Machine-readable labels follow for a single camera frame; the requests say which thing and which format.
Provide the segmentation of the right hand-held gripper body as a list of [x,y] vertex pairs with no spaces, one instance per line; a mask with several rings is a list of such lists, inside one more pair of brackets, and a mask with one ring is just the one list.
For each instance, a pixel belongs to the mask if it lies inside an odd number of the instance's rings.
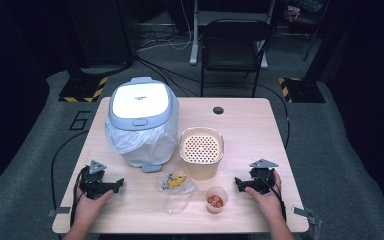
[[278,164],[259,159],[250,164],[250,176],[252,178],[250,187],[261,194],[269,193],[276,184],[274,169]]

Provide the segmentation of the person's right hand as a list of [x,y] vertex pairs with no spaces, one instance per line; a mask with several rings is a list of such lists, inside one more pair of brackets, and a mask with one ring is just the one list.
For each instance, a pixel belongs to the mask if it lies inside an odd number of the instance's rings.
[[279,198],[281,197],[281,180],[280,176],[274,171],[276,184],[274,189],[266,194],[260,194],[252,188],[246,188],[245,192],[249,194],[256,202],[257,205],[268,222],[271,216],[281,215],[282,207]]

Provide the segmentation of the beige drain basket container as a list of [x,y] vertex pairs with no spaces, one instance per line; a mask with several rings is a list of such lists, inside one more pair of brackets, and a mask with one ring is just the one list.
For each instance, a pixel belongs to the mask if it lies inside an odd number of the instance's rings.
[[224,155],[224,140],[213,128],[191,127],[181,134],[180,157],[185,171],[194,180],[212,178]]

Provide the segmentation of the stand base with hazard tape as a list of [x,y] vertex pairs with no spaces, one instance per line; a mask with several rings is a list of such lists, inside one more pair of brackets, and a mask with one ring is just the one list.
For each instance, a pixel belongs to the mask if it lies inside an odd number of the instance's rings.
[[278,79],[284,99],[288,103],[325,103],[316,83],[307,83],[300,78]]
[[95,102],[103,92],[107,77],[70,78],[59,94],[63,102]]

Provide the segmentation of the person's left hand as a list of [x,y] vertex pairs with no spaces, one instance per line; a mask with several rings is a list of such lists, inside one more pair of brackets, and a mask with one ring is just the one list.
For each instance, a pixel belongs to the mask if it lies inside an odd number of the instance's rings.
[[78,189],[76,196],[76,211],[74,216],[73,228],[88,231],[99,216],[103,206],[114,194],[112,190],[107,191],[98,199],[89,199]]

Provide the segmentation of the translucent white trash bag liner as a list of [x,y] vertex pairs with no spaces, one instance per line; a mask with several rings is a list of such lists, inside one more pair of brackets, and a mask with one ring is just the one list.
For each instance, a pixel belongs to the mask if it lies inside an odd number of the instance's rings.
[[174,113],[160,126],[138,131],[117,128],[107,118],[105,133],[109,148],[128,164],[134,167],[162,165],[172,157],[179,142],[178,114]]

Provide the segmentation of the white metal desk frame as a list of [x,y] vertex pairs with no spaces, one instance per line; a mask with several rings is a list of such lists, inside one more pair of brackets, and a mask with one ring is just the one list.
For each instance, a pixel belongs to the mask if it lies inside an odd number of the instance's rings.
[[201,10],[199,2],[202,0],[193,0],[192,22],[189,24],[191,28],[191,53],[189,64],[195,66],[198,63],[199,50],[199,27],[205,27],[208,23],[218,19],[239,19],[239,20],[261,20],[268,24],[272,22],[275,7],[280,0],[259,0],[267,5],[265,12],[248,12],[239,11],[210,11]]

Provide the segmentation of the black folding chair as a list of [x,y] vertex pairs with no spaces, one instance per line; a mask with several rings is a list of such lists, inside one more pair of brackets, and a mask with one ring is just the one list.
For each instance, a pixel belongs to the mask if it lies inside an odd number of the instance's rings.
[[204,95],[205,72],[254,73],[251,96],[260,76],[270,25],[262,20],[218,19],[207,24],[201,46],[200,94]]

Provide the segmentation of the grey table corner clamp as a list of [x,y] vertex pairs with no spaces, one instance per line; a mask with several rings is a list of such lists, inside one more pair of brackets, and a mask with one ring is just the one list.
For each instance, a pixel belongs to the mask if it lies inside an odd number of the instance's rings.
[[317,223],[316,217],[306,209],[301,209],[297,206],[293,206],[292,212],[296,215],[304,217],[310,224],[315,225]]
[[70,207],[57,207],[54,209],[50,209],[47,213],[47,217],[55,218],[58,214],[69,214],[70,211]]

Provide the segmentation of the clear crumpled plastic bag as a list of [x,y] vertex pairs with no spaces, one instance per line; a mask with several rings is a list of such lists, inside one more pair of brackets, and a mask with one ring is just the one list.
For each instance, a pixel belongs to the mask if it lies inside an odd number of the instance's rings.
[[[170,189],[167,180],[172,177],[185,176],[186,180],[177,188]],[[159,191],[166,195],[163,202],[163,209],[169,214],[182,213],[189,202],[192,200],[195,192],[195,184],[191,178],[181,169],[179,165],[167,165],[161,175],[158,177]]]

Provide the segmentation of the small clear plastic cup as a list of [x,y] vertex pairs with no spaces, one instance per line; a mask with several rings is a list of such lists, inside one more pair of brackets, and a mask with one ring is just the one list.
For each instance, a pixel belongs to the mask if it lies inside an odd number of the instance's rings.
[[[221,208],[215,208],[215,207],[210,206],[207,203],[207,198],[210,197],[211,195],[218,195],[218,196],[220,196],[223,199],[224,206],[221,207]],[[210,214],[219,214],[223,210],[223,208],[227,205],[228,194],[227,194],[226,190],[224,188],[222,188],[221,186],[211,186],[211,187],[209,187],[207,189],[207,191],[205,193],[205,200],[206,200],[207,211]]]

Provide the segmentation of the red slices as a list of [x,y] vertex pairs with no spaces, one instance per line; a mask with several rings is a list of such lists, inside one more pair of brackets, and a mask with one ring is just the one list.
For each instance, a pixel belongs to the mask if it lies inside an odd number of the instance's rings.
[[218,195],[211,195],[207,198],[207,203],[215,208],[221,208],[224,206],[223,199]]

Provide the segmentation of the yellow peel scrap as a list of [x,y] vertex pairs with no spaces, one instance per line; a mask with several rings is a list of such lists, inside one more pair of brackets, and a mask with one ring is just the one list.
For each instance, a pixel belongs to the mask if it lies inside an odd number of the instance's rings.
[[175,189],[175,188],[179,187],[185,180],[186,180],[185,176],[177,176],[174,178],[170,177],[167,180],[167,184],[168,184],[168,187],[170,189]]

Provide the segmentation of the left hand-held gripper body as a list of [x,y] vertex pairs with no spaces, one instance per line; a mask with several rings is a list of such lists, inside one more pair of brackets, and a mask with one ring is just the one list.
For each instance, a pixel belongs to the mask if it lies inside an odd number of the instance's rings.
[[92,160],[86,165],[80,174],[80,190],[90,199],[96,199],[114,189],[113,183],[104,183],[102,181],[106,166]]

